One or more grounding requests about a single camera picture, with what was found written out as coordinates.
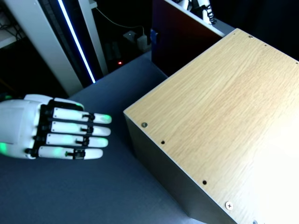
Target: robotic hand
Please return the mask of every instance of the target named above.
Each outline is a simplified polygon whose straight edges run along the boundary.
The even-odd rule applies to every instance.
[[[23,159],[97,159],[108,140],[109,115],[84,112],[82,104],[43,95],[0,103],[0,153]]]

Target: black tabletop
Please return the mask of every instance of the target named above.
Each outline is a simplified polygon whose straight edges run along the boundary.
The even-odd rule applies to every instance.
[[[135,158],[122,114],[165,79],[142,56],[70,98],[113,117],[101,159],[0,155],[0,223],[199,224]]]

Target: silver screw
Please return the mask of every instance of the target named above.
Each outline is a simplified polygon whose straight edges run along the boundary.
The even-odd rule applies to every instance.
[[[232,210],[234,209],[234,205],[231,202],[226,202],[225,203],[225,207],[227,208],[227,210]]]
[[[148,124],[147,124],[147,123],[145,123],[145,122],[143,122],[143,123],[141,124],[141,126],[142,126],[142,127],[147,127],[147,126],[148,126]]]

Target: box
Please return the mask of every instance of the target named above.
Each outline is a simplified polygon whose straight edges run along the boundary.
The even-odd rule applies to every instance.
[[[236,29],[124,114],[137,157],[190,217],[299,222],[296,60]]]

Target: white light strip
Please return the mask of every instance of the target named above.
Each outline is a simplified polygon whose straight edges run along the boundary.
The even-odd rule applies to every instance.
[[[62,0],[58,0],[58,3],[59,3],[59,5],[60,5],[60,8],[61,8],[61,10],[62,10],[62,13],[64,14],[64,17],[65,17],[65,20],[66,20],[66,22],[67,22],[67,25],[68,25],[69,28],[70,28],[71,34],[73,35],[73,38],[74,38],[75,43],[76,43],[76,45],[77,45],[77,47],[78,47],[78,50],[79,50],[79,52],[80,52],[80,55],[81,55],[81,57],[82,57],[82,59],[83,59],[83,61],[84,61],[84,64],[85,64],[85,66],[86,66],[86,68],[87,68],[87,70],[88,70],[89,76],[90,76],[90,78],[92,79],[92,82],[95,83],[95,80],[94,80],[92,71],[90,70],[89,65],[88,65],[88,63],[87,63],[87,61],[86,61],[86,58],[85,58],[84,53],[83,53],[83,50],[82,50],[82,48],[81,48],[81,46],[80,46],[80,43],[79,43],[79,41],[78,41],[78,38],[77,38],[77,36],[76,36],[76,34],[75,34],[75,31],[74,31],[74,29],[73,29],[73,26],[71,25],[70,18],[69,18],[68,14],[67,14],[67,12],[66,12],[66,10],[65,10],[64,4],[63,4]]]

